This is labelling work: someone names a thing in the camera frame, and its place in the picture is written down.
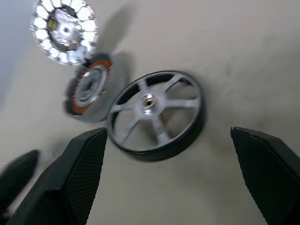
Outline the silver spoked rotor black rim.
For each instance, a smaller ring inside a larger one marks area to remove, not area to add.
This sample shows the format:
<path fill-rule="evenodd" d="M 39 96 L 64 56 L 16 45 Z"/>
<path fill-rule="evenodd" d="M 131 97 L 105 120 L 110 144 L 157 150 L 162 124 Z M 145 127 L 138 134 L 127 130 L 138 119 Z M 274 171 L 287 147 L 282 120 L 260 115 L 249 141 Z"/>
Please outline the silver spoked rotor black rim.
<path fill-rule="evenodd" d="M 195 99 L 168 99 L 167 91 L 177 83 L 195 88 Z M 194 109 L 195 116 L 176 137 L 171 137 L 160 119 L 166 109 Z M 120 112 L 131 111 L 134 119 L 126 132 L 115 133 L 115 122 Z M 206 102 L 200 82 L 191 74 L 178 70 L 157 71 L 133 81 L 113 100 L 106 117 L 106 128 L 111 142 L 129 157 L 143 162 L 170 159 L 185 151 L 201 133 L 206 119 Z M 148 121 L 154 128 L 157 145 L 149 150 L 136 150 L 124 146 L 133 129 L 141 121 Z"/>

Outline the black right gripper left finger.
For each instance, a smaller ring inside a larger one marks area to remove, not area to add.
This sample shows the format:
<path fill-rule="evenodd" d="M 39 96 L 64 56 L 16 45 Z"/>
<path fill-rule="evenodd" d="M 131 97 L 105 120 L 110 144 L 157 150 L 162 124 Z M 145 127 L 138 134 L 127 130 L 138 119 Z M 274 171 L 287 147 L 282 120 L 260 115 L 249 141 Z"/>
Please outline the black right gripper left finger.
<path fill-rule="evenodd" d="M 74 137 L 37 178 L 7 225 L 86 225 L 98 190 L 107 130 Z"/>

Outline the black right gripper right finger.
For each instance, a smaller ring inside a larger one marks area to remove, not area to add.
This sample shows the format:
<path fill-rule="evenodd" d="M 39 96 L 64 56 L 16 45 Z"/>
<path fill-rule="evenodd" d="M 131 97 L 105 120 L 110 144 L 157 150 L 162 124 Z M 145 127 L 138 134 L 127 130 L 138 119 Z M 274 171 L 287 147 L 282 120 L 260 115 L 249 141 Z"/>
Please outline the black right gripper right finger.
<path fill-rule="evenodd" d="M 268 225 L 300 225 L 300 157 L 281 139 L 232 127 L 244 182 Z"/>

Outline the motor housing with copper windings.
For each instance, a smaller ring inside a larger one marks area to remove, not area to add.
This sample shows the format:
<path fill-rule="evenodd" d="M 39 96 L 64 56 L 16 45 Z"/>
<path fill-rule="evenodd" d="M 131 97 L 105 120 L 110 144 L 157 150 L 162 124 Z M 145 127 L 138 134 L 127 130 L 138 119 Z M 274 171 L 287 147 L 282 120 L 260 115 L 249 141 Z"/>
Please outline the motor housing with copper windings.
<path fill-rule="evenodd" d="M 81 64 L 66 90 L 66 115 L 87 123 L 104 121 L 113 101 L 128 85 L 126 56 L 99 52 Z"/>

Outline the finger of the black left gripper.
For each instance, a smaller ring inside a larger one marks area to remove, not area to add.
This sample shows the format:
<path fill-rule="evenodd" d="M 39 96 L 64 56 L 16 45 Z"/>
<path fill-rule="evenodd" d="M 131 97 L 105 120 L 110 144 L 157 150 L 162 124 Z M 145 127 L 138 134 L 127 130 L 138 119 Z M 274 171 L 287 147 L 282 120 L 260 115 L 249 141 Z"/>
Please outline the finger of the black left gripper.
<path fill-rule="evenodd" d="M 0 211 L 6 211 L 32 178 L 39 151 L 31 150 L 11 161 L 0 174 Z"/>

